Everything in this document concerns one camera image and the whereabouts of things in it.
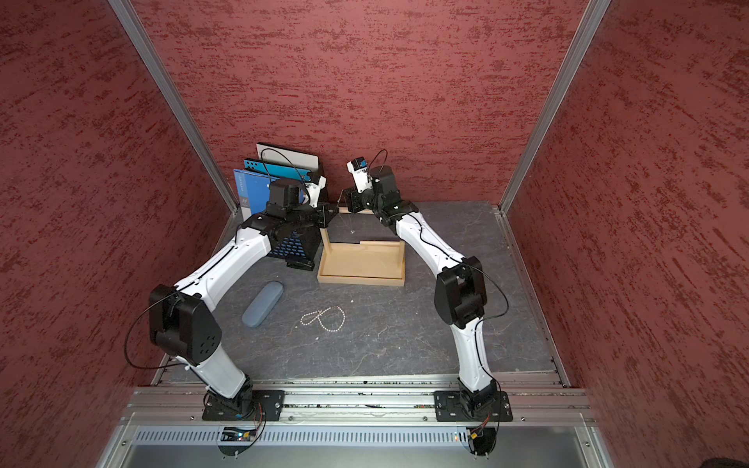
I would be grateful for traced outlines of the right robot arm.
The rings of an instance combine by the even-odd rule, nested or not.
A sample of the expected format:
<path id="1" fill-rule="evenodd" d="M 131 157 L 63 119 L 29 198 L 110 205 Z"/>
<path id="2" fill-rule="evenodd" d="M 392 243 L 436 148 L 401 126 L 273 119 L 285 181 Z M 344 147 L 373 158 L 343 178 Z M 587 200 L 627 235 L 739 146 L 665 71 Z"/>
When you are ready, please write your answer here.
<path id="1" fill-rule="evenodd" d="M 390 167 L 372 168 L 356 158 L 347 163 L 347 170 L 354 181 L 343 191 L 347 210 L 372 211 L 435 276 L 435 309 L 450 327 L 458 355 L 460 407 L 470 419 L 488 419 L 501 401 L 501 387 L 489 370 L 484 344 L 488 295 L 481 262 L 453 249 L 429 226 L 419 208 L 402 197 Z"/>

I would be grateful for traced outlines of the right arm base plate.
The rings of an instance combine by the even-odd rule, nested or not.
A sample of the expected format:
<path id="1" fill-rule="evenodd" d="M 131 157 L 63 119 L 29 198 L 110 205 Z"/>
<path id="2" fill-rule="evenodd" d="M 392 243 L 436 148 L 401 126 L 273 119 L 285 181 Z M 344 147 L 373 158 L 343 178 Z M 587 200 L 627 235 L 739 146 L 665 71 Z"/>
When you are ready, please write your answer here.
<path id="1" fill-rule="evenodd" d="M 436 419 L 440 422 L 483 422 L 486 419 L 489 422 L 512 422 L 514 419 L 508 394 L 504 391 L 499 392 L 499 399 L 489 409 L 480 409 L 474 415 L 464 409 L 458 391 L 436 391 L 434 406 Z"/>

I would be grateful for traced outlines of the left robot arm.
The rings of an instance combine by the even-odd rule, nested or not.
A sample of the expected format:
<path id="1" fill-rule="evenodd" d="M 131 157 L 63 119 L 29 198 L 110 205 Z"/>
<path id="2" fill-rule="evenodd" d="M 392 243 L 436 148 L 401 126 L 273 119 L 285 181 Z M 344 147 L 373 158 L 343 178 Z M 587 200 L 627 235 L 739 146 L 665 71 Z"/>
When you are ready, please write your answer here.
<path id="1" fill-rule="evenodd" d="M 277 179 L 263 212 L 242 222 L 234 237 L 206 263 L 173 286 L 149 296 L 149 339 L 187 366 L 207 386 L 206 420 L 248 420 L 263 407 L 253 398 L 251 378 L 222 348 L 214 310 L 222 297 L 264 257 L 311 271 L 321 228 L 337 215 L 324 193 L 325 177 Z"/>

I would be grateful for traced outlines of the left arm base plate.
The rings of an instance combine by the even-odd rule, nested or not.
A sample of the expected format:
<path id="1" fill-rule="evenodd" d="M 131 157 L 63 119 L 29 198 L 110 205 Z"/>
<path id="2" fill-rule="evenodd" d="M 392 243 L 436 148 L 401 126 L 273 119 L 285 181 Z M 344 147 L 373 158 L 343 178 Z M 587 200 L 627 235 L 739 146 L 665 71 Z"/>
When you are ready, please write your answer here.
<path id="1" fill-rule="evenodd" d="M 284 406 L 283 390 L 245 390 L 235 397 L 220 396 L 209 390 L 204 398 L 204 421 L 278 421 Z"/>

